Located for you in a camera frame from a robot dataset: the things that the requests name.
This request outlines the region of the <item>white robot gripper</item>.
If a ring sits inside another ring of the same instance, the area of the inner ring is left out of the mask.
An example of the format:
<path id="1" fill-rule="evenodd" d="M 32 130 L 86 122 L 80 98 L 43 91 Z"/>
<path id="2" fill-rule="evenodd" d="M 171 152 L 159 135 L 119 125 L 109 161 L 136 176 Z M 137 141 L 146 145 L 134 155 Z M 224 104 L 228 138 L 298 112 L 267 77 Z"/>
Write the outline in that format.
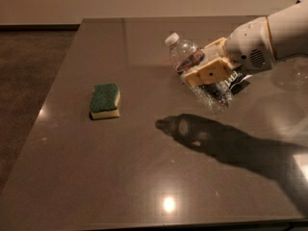
<path id="1" fill-rule="evenodd" d="M 208 63 L 183 74 L 184 81 L 190 87 L 225 81 L 236 68 L 242 73 L 253 75 L 276 66 L 270 28 L 265 17 L 245 23 L 228 38 L 211 42 L 203 48 L 203 53 Z M 223 58 L 227 54 L 231 62 Z"/>

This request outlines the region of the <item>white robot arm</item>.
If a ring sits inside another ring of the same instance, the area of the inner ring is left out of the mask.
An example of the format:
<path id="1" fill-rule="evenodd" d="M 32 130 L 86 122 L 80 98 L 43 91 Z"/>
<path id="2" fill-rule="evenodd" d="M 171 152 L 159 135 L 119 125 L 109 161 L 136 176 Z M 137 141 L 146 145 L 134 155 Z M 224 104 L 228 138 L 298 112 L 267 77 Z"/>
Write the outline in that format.
<path id="1" fill-rule="evenodd" d="M 191 87 L 219 83 L 235 71 L 252 75 L 291 58 L 307 57 L 308 1 L 249 21 L 228 38 L 205 46 L 203 53 L 204 61 L 182 75 Z"/>

